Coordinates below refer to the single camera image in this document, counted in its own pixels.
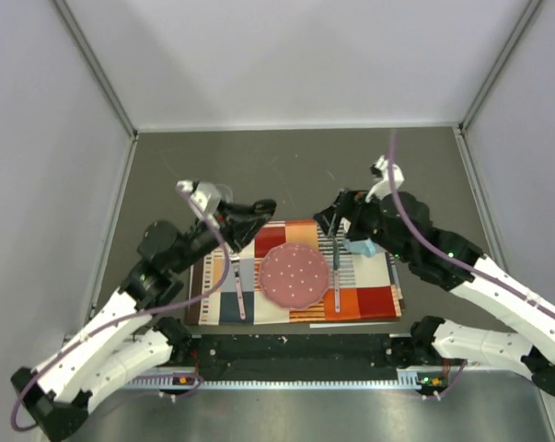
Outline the black earbud charging case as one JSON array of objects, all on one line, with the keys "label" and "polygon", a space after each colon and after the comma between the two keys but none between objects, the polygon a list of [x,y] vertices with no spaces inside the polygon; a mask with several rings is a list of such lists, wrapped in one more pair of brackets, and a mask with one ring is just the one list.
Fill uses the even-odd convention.
[{"label": "black earbud charging case", "polygon": [[253,212],[257,215],[274,216],[277,203],[273,199],[261,199],[253,204]]}]

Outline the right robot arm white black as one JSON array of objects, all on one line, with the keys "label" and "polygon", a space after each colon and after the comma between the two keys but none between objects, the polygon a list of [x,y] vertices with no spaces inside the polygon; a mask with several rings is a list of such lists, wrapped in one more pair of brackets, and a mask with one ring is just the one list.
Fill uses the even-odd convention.
[{"label": "right robot arm white black", "polygon": [[370,239],[422,281],[484,309],[508,332],[425,317],[413,324],[414,357],[425,365],[461,359],[514,372],[555,397],[555,305],[517,282],[480,247],[435,227],[429,207],[408,192],[368,199],[343,190],[313,216],[324,233],[342,222],[352,239]]}]

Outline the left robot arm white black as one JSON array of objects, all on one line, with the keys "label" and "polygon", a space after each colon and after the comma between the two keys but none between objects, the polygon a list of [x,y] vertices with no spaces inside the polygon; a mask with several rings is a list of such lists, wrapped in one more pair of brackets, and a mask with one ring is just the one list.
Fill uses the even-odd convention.
[{"label": "left robot arm white black", "polygon": [[276,202],[220,201],[213,212],[181,232],[160,220],[145,231],[140,260],[109,301],[56,355],[11,377],[17,407],[24,407],[51,441],[72,436],[113,392],[146,370],[181,365],[191,334],[168,312],[186,307],[175,298],[180,273],[216,248],[241,251],[273,218]]}]

